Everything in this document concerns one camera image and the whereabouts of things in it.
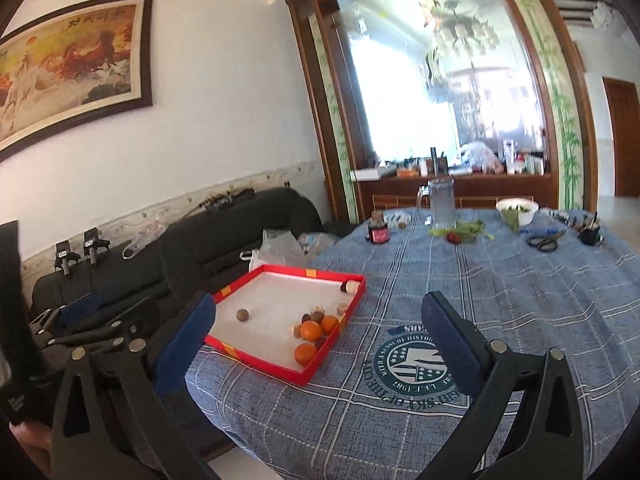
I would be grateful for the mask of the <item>left hand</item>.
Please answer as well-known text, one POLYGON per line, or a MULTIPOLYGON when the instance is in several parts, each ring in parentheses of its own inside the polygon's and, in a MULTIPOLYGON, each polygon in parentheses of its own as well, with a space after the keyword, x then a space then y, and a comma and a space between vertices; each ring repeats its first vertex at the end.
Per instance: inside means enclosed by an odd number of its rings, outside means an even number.
POLYGON ((35 420, 10 425, 10 429, 29 458, 48 479, 51 479, 52 429, 35 420))

